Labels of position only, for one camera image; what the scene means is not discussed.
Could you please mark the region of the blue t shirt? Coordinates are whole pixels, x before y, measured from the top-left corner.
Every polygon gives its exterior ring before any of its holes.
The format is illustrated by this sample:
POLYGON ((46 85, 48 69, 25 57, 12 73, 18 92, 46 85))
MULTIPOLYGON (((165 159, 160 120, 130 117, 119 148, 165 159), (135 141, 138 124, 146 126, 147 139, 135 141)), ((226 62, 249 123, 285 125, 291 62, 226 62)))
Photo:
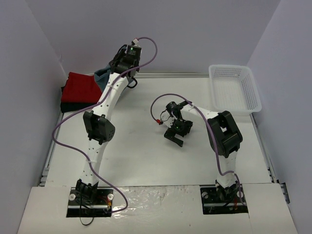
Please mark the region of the blue t shirt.
POLYGON ((94 72, 94 80, 99 89, 101 90, 101 92, 104 91, 106 85, 108 84, 110 73, 111 73, 110 65, 107 65, 105 68, 99 69, 94 72))

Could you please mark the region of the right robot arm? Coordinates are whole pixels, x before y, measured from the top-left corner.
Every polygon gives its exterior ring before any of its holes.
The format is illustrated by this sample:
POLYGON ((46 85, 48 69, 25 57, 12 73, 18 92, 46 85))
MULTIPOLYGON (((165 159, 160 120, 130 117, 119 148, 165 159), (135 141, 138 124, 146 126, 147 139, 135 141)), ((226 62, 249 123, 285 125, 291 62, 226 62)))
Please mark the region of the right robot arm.
POLYGON ((216 179, 216 195, 221 201, 228 201, 234 195, 238 179, 235 174, 236 156, 243 141, 243 136, 228 111, 222 113, 196 107, 184 101, 167 104, 160 114, 160 122, 167 126, 164 137, 179 147, 184 137, 190 133, 193 124, 197 123, 207 130, 209 143, 216 155, 218 175, 216 179))

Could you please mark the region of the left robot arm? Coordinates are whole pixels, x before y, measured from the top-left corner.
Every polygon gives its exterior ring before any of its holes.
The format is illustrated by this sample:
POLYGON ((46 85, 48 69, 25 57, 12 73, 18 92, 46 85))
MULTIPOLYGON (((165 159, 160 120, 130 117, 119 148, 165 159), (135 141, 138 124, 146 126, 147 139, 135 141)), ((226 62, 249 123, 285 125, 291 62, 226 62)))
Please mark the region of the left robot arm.
POLYGON ((122 91, 133 81, 139 70, 132 70, 118 76, 131 68, 138 67, 141 47, 135 43, 122 46, 106 68, 95 71, 94 79, 102 91, 100 105, 83 114, 83 122, 88 135, 88 158, 79 180, 76 191, 87 204, 96 202, 98 198, 99 172, 104 150, 115 134, 115 126, 111 123, 113 109, 122 91))

